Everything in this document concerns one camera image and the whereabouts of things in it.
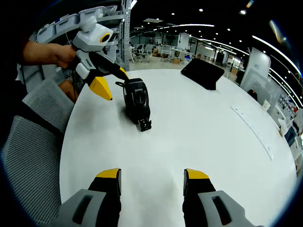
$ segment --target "floor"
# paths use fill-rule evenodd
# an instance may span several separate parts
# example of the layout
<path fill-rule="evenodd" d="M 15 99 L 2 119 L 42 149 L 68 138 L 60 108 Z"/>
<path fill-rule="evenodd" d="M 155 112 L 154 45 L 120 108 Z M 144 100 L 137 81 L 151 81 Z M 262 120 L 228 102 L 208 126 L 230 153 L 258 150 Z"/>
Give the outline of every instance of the floor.
<path fill-rule="evenodd" d="M 148 59 L 144 59 L 141 61 L 135 61 L 133 63 L 132 61 L 129 62 L 129 70 L 135 71 L 135 70 L 153 70 L 153 69 L 174 69 L 174 70 L 181 70 L 183 69 L 188 62 L 182 61 L 180 64 L 174 64 L 170 61 L 164 61 L 161 57 L 154 57 L 154 56 L 147 56 Z M 221 67 L 221 69 L 224 69 L 225 73 L 223 76 L 231 80 L 235 83 L 237 76 L 231 72 L 229 72 L 229 68 L 227 67 Z"/>

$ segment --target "human hand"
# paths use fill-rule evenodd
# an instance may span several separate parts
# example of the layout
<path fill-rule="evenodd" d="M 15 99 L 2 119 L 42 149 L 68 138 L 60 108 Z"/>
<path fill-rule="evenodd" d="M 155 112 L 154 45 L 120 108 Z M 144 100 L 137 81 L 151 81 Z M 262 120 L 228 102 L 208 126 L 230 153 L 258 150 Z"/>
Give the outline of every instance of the human hand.
<path fill-rule="evenodd" d="M 67 68 L 69 63 L 76 57 L 76 51 L 72 45 L 56 45 L 55 46 L 56 65 L 62 68 Z"/>

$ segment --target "desk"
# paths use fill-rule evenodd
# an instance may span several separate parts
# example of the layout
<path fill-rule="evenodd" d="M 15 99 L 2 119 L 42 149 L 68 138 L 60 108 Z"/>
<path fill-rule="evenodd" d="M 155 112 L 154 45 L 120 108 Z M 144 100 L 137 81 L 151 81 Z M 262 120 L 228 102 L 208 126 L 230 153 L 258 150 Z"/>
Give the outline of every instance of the desk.
<path fill-rule="evenodd" d="M 174 52 L 173 56 L 175 56 L 175 52 L 180 52 L 180 54 L 184 53 L 185 56 L 189 55 L 191 59 L 194 57 L 194 53 L 192 53 L 192 52 L 187 52 L 187 51 L 183 51 L 183 50 L 179 50 L 179 49 L 175 49 L 175 48 L 171 48 L 171 50 Z"/>
<path fill-rule="evenodd" d="M 85 86 L 72 111 L 62 148 L 62 202 L 87 189 L 99 172 L 122 169 L 121 227 L 183 227 L 183 170 L 209 175 L 245 208 L 254 225 L 268 226 L 296 183 L 292 153 L 274 120 L 244 90 L 221 77 L 208 91 L 180 70 L 138 70 L 150 98 L 152 129 L 128 120 L 119 79 L 107 76 L 113 100 Z M 238 107 L 271 147 L 270 160 Z"/>

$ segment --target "human arm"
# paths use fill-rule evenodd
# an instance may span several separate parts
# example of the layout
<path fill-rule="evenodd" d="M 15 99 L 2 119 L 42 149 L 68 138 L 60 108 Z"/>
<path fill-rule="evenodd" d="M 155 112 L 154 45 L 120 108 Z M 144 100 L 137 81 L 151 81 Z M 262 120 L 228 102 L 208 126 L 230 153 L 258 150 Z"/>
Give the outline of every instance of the human arm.
<path fill-rule="evenodd" d="M 56 64 L 67 68 L 73 61 L 76 52 L 71 45 L 40 44 L 29 41 L 22 52 L 23 64 L 25 65 L 48 65 Z"/>

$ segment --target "yellow cap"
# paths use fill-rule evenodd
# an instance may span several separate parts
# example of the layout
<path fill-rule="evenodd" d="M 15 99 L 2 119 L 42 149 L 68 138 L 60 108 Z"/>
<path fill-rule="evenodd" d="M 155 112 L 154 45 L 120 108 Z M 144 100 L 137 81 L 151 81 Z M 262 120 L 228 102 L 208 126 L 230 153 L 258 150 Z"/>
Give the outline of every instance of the yellow cap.
<path fill-rule="evenodd" d="M 107 81 L 103 77 L 95 77 L 93 82 L 90 84 L 89 88 L 96 95 L 98 95 L 108 101 L 113 99 L 112 94 L 110 93 Z"/>

